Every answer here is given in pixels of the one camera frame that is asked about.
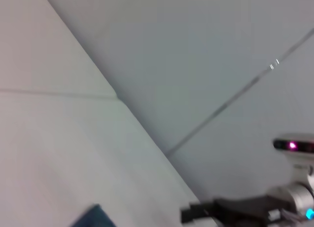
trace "gray surface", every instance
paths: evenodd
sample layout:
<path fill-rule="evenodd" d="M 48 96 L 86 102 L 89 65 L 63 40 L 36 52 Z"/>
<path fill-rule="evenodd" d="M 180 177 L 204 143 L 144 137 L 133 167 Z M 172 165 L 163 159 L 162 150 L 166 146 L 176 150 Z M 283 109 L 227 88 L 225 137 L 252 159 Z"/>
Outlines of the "gray surface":
<path fill-rule="evenodd" d="M 250 91 L 259 81 L 261 81 L 266 75 L 274 70 L 277 70 L 279 64 L 282 64 L 289 56 L 293 55 L 304 43 L 306 43 L 314 34 L 314 28 L 311 29 L 303 38 L 292 45 L 286 52 L 284 52 L 280 57 L 274 60 L 267 68 L 261 71 L 257 76 L 255 76 L 251 81 L 249 81 L 243 88 L 237 91 L 231 98 L 229 98 L 225 103 L 223 103 L 218 109 L 216 109 L 212 114 L 209 115 L 201 124 L 199 124 L 194 130 L 188 133 L 176 146 L 165 153 L 166 157 L 171 157 L 176 153 L 182 146 L 184 146 L 190 139 L 192 139 L 199 131 L 201 131 L 206 125 L 211 123 L 216 117 L 220 116 L 226 109 L 228 109 L 233 103 L 239 100 L 243 95 Z"/>
<path fill-rule="evenodd" d="M 103 19 L 99 9 L 80 8 L 85 0 L 50 2 L 163 152 L 310 30 L 314 17 L 313 0 L 120 0 Z M 307 46 L 171 158 L 198 197 L 254 195 L 288 180 L 270 141 L 314 130 L 314 43 Z"/>
<path fill-rule="evenodd" d="M 312 27 L 309 0 L 50 2 L 163 152 Z"/>
<path fill-rule="evenodd" d="M 47 0 L 0 0 L 0 226 L 181 227 L 196 197 Z"/>
<path fill-rule="evenodd" d="M 314 39 L 200 131 L 170 161 L 200 199 L 262 194 L 291 175 L 271 141 L 313 133 Z"/>

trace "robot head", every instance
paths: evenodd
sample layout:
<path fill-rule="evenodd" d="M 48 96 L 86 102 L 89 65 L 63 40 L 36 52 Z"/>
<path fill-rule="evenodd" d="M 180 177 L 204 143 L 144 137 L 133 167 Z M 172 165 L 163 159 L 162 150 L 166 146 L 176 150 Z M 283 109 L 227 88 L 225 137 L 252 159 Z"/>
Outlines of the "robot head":
<path fill-rule="evenodd" d="M 314 165 L 314 134 L 283 134 L 274 139 L 273 145 L 293 165 Z"/>
<path fill-rule="evenodd" d="M 274 187 L 268 194 L 294 203 L 296 211 L 305 215 L 314 208 L 314 135 L 283 134 L 273 145 L 285 154 L 293 170 L 288 185 Z"/>

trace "ceiling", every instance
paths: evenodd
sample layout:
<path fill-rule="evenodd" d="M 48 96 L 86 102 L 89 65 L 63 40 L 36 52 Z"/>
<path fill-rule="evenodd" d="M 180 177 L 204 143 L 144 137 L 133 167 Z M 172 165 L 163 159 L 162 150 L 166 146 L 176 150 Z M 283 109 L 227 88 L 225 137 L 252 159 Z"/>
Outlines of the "ceiling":
<path fill-rule="evenodd" d="M 164 153 L 313 27 L 313 1 L 49 0 Z"/>

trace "pink light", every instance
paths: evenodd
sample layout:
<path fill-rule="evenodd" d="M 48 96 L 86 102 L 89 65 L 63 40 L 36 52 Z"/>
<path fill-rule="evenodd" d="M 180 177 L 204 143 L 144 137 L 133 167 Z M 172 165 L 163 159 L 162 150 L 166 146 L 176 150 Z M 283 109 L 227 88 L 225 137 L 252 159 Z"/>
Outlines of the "pink light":
<path fill-rule="evenodd" d="M 291 150 L 295 150 L 296 149 L 296 144 L 294 142 L 290 142 L 289 143 L 289 147 Z"/>

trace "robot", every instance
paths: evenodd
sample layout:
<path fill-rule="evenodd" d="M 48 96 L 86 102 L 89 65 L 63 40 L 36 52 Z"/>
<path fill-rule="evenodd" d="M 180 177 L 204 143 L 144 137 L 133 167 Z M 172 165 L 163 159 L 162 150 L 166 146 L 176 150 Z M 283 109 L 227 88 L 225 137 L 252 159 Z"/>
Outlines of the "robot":
<path fill-rule="evenodd" d="M 284 134 L 273 146 L 293 166 L 289 184 L 264 196 L 190 204 L 181 210 L 181 223 L 213 218 L 224 227 L 293 227 L 314 219 L 314 135 Z"/>

